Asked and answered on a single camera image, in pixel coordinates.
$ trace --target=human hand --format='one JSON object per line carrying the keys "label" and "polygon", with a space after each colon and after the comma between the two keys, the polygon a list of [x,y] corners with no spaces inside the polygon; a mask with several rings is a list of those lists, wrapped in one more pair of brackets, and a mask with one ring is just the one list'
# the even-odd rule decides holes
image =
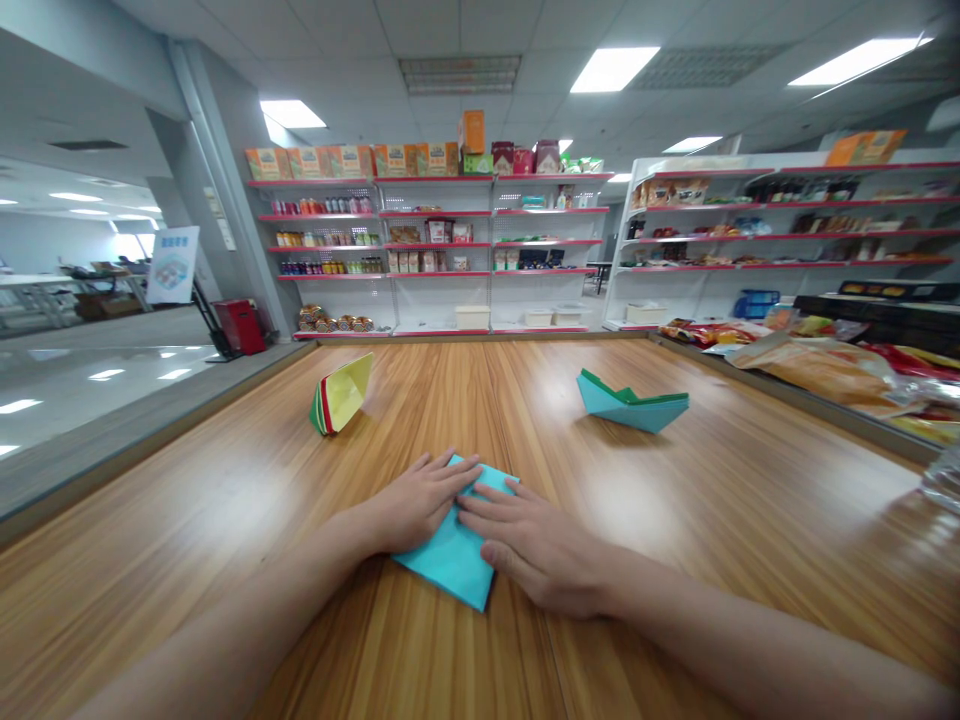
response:
{"label": "human hand", "polygon": [[533,490],[510,479],[507,485],[516,495],[477,483],[473,491],[485,500],[457,498],[460,522],[486,540],[483,559],[546,610],[575,618],[604,612],[604,568],[614,548]]}
{"label": "human hand", "polygon": [[447,467],[453,452],[450,448],[434,460],[424,453],[396,480],[357,506],[369,528],[372,552],[408,552],[433,537],[453,507],[454,497],[483,470],[479,455]]}

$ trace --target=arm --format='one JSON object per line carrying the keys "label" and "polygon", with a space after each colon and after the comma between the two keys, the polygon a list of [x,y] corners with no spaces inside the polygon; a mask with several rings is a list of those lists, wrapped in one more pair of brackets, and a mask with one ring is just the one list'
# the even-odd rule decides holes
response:
{"label": "arm", "polygon": [[859,643],[593,537],[522,485],[460,497],[482,555],[538,605],[623,620],[760,717],[955,717],[957,696]]}
{"label": "arm", "polygon": [[365,558],[433,536],[454,496],[480,475],[477,457],[424,455],[370,500],[332,517],[287,557],[189,622],[74,717],[239,717],[313,617]]}

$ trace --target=wood grain surface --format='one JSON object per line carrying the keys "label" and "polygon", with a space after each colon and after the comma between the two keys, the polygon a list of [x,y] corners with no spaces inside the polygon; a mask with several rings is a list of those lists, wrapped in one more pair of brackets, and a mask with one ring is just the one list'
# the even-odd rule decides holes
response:
{"label": "wood grain surface", "polygon": [[[373,349],[333,438],[316,382]],[[689,392],[660,435],[585,415],[586,367]],[[960,518],[918,468],[645,340],[321,348],[0,555],[0,715],[63,717],[424,450],[521,478],[603,537],[941,679],[960,666]],[[537,610],[496,578],[483,615],[385,558],[334,596],[262,718],[724,717],[628,628]]]}

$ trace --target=yellow paper boat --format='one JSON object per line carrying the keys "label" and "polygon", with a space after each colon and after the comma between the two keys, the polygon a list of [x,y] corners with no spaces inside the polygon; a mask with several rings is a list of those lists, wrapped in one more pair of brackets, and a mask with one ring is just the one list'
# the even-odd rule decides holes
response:
{"label": "yellow paper boat", "polygon": [[317,383],[310,422],[321,435],[338,433],[357,414],[367,396],[373,353],[334,370]]}

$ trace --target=blue basket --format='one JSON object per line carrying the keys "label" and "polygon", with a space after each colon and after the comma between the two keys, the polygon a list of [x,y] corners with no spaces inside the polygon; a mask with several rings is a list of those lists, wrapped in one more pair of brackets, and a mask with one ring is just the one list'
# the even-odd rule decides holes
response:
{"label": "blue basket", "polygon": [[743,297],[733,306],[733,316],[743,320],[763,320],[770,308],[780,302],[776,290],[741,290]]}

